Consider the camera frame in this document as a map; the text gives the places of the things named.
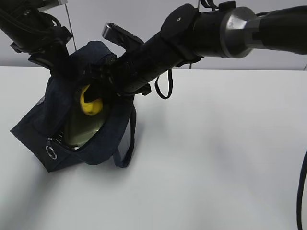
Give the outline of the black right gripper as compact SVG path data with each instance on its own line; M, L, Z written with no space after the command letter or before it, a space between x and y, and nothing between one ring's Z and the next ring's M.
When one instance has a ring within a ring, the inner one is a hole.
M85 102L118 94L132 96L151 92L149 83L162 95L158 79L167 73L168 95L173 91L173 49L164 43L145 43L117 57L104 43L87 43L81 48L84 74L92 78L85 90Z

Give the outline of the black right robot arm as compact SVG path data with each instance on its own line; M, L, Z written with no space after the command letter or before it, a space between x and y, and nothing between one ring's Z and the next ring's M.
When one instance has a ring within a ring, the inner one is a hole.
M254 49L307 52L306 6L258 14L234 1L215 5L209 0L204 6L210 11L200 12L190 4L176 8L146 42L107 23L103 37L123 47L125 53L94 69L85 101L148 94L149 82L164 72L204 57L244 58Z

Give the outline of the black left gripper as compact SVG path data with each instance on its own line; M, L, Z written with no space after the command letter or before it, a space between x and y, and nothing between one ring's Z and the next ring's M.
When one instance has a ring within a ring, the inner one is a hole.
M54 26L51 32L50 37L41 40L41 47L32 53L28 60L47 68L52 74L63 78L73 78L74 64L66 46L72 34L65 26Z

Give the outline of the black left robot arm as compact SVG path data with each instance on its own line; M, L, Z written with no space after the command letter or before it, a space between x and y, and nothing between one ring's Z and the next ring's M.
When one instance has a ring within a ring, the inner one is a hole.
M29 61L71 79L75 68L67 50L73 35L45 11L65 0L2 0L0 29L12 40L16 53L29 54Z

